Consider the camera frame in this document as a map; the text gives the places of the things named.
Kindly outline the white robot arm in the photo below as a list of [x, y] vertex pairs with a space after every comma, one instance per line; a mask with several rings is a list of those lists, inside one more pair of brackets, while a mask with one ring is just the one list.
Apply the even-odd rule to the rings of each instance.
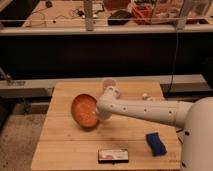
[[112, 114], [183, 129], [180, 171], [213, 171], [213, 97], [185, 101], [122, 100], [109, 86], [97, 100], [98, 117]]

